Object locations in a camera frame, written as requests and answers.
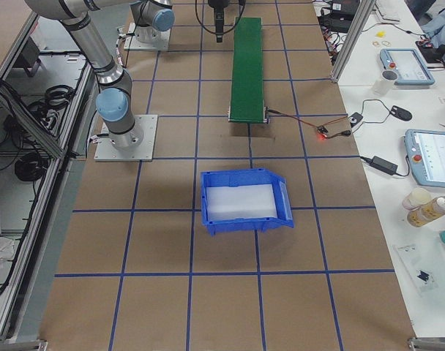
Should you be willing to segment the blue plastic bin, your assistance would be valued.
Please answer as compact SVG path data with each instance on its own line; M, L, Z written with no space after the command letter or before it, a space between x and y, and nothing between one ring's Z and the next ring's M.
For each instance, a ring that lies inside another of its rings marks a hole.
M209 221L206 211L206 189L219 186L249 186L271 184L277 217L261 217L251 219L234 219L222 221ZM201 218L202 224L210 235L217 233L257 230L264 232L270 229L286 226L293 227L293 214L288 197L286 180L265 168L244 170L205 171L201 173Z

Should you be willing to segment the lower teach pendant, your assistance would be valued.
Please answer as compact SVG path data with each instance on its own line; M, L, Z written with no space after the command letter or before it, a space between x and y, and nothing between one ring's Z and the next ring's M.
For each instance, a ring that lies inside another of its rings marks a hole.
M408 129L404 144L416 182L445 188L445 132Z

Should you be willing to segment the white cup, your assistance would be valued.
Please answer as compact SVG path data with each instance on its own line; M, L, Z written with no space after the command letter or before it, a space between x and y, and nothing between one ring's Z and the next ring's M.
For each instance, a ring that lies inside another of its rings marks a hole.
M381 72L380 78L372 86L372 92L375 95L383 96L390 91L395 81L398 79L398 75L394 70L385 69Z

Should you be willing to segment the black oval mouse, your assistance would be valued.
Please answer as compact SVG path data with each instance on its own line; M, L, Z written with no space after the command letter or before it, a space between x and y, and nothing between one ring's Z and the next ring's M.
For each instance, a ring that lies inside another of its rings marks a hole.
M389 113L401 121L410 121L413 118L413 115L410 111L396 105L393 105L390 108Z

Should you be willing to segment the yellow drink can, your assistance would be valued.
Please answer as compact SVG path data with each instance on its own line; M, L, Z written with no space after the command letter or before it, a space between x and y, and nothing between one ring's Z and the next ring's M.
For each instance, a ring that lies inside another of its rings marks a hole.
M436 197L410 211L407 215L408 223L414 227L422 227L445 215L445 196Z

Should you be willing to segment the clear plastic bag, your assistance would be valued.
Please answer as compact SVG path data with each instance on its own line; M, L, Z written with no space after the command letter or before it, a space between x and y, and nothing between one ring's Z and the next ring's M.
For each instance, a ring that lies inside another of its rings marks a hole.
M445 293L445 245L394 245L409 280L419 296Z

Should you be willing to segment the white foam pad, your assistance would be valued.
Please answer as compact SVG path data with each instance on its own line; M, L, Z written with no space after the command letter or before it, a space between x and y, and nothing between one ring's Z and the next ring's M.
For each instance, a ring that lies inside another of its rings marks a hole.
M206 189L209 221L277 217L271 184Z

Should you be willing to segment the upper teach pendant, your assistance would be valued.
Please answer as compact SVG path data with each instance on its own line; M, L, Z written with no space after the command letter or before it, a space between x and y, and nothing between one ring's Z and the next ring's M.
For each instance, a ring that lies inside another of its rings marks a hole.
M431 86L435 79L419 52L413 48L386 48L379 53L385 69L397 74L396 86Z

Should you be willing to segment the black power adapter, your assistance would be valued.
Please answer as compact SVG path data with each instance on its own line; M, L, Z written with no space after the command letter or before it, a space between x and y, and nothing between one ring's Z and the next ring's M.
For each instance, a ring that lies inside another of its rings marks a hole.
M390 161L382 159L379 156L374 156L370 160L370 166L391 176L397 174L397 165Z

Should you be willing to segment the red lit circuit board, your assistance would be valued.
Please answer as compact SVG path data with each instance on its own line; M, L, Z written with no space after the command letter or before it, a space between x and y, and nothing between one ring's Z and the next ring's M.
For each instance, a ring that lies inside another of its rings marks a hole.
M319 138L322 140L326 140L329 136L328 136L328 130L325 126L320 125L318 127L316 127L316 131L319 135Z

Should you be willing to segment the aluminium frame post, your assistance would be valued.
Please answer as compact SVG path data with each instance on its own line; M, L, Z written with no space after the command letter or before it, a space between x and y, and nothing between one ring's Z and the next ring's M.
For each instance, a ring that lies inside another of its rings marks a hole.
M352 51L354 50L354 46L362 33L374 5L375 0L360 1L359 8L349 28L347 37L345 38L343 46L337 55L337 59L332 68L330 78L333 83L337 83L340 80L340 76L348 63Z

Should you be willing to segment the teach pendant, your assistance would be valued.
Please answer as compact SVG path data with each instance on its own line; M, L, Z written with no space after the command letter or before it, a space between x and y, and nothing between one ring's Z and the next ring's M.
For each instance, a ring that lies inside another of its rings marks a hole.
M404 144L416 182L445 188L445 132L408 129Z
M431 86L435 79L419 52L413 48L386 48L379 53L385 69L397 74L396 86Z

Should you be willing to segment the green conveyor belt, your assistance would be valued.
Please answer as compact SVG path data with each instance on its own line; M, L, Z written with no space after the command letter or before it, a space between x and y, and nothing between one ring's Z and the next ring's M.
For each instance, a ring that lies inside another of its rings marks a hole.
M228 120L268 122L263 94L262 19L243 17L234 31L231 103Z

